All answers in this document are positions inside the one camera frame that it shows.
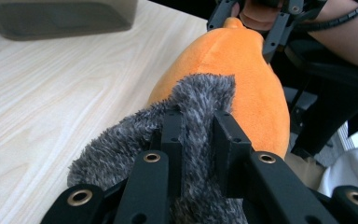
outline orange plush toy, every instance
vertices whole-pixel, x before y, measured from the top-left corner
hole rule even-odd
[[[284,158],[290,119],[279,79],[262,55],[263,37],[228,18],[223,28],[195,40],[153,89],[149,104],[167,99],[178,80],[193,74],[234,76],[232,115],[255,150]]]

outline light wooden table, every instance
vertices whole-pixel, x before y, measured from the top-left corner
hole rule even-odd
[[[68,167],[142,109],[206,21],[139,0],[131,30],[17,42],[0,36],[0,223],[39,223]]]

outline finger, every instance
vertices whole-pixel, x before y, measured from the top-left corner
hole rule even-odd
[[[231,17],[237,17],[240,14],[240,4],[235,3],[231,9]]]
[[[271,29],[273,25],[273,21],[272,22],[255,21],[252,18],[246,17],[243,14],[240,14],[240,18],[243,25],[257,31],[268,31]]]
[[[254,21],[270,23],[275,21],[280,11],[280,7],[266,7],[255,0],[247,0],[241,14]]]

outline gray fur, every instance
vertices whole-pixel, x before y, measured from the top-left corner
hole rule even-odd
[[[234,77],[185,77],[167,100],[124,118],[92,140],[70,167],[68,186],[87,183],[108,189],[128,177],[135,156],[161,128],[165,111],[177,105],[183,114],[180,141],[186,171],[184,195],[171,206],[172,223],[246,223],[241,200],[220,194],[211,149],[213,112],[231,110],[234,87]]]

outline black cable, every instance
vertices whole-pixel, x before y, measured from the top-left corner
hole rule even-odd
[[[324,21],[319,23],[301,23],[296,25],[295,31],[296,32],[315,32],[330,29],[336,26],[339,26],[347,21],[351,21],[358,17],[358,8],[354,11],[351,11],[345,16],[339,17],[337,19],[333,19],[331,21]]]

